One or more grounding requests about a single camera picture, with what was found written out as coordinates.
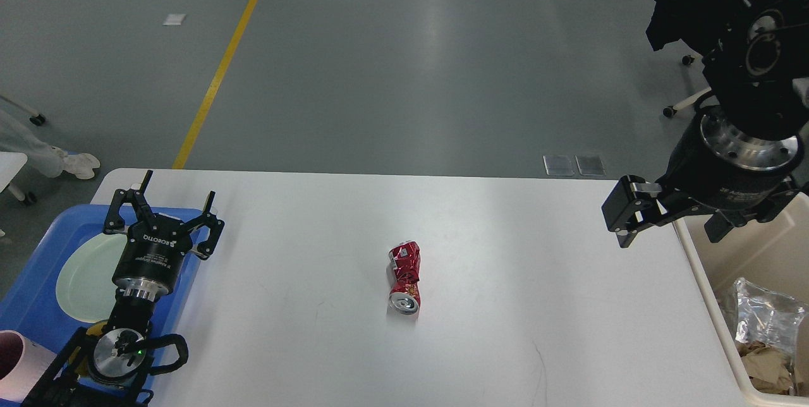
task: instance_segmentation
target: robotic arm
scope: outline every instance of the robotic arm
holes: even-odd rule
[[[771,221],[801,191],[791,173],[809,121],[809,0],[741,2],[702,59],[712,92],[698,100],[666,173],[653,183],[622,177],[601,207],[621,248],[696,214],[711,215],[705,231],[716,243],[751,220]],[[703,107],[713,94],[719,105]]]

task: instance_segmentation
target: chair wheel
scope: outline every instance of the chair wheel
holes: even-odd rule
[[[23,205],[33,205],[34,203],[37,203],[37,196],[35,196],[34,193],[25,194]]]
[[[46,117],[44,117],[42,114],[32,116],[28,120],[31,121],[31,124],[35,126],[41,126],[46,123]]]

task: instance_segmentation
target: person's leg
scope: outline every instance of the person's leg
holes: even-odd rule
[[[2,110],[0,110],[0,150],[26,154],[28,164],[50,178],[55,178],[66,171],[75,174],[78,179],[90,179],[95,176],[93,168],[101,165],[92,154],[71,154],[41,141],[31,130]]]
[[[28,165],[49,178],[59,176],[63,170],[59,154],[3,110],[0,110],[0,150],[25,154]]]

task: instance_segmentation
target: chair leg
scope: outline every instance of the chair leg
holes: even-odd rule
[[[710,88],[705,88],[705,90],[700,91],[699,93],[693,94],[688,96],[687,98],[677,102],[677,104],[670,105],[662,110],[662,113],[665,117],[671,118],[673,117],[677,111],[680,111],[684,108],[691,107],[691,105],[696,104],[697,101],[702,99],[705,94],[711,93]]]
[[[14,183],[8,183],[8,191],[19,200],[23,205],[33,205],[37,203],[37,196],[34,193],[24,193],[22,189],[18,188]]]
[[[35,126],[41,126],[46,121],[46,117],[44,117],[42,113],[40,113],[40,111],[36,110],[35,108],[29,107],[28,105],[23,104],[22,102],[11,100],[7,96],[3,96],[2,94],[0,94],[0,99],[9,102],[9,104],[17,108],[20,108],[20,110],[25,111],[26,113],[28,113],[28,115],[31,115],[31,117],[28,120],[31,121],[31,124]]]

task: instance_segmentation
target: crushed soda can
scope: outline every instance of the crushed soda can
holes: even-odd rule
[[[422,303],[417,285],[418,268],[422,263],[418,244],[415,241],[406,241],[391,249],[387,256],[391,259],[394,279],[388,303],[397,312],[415,314]]]

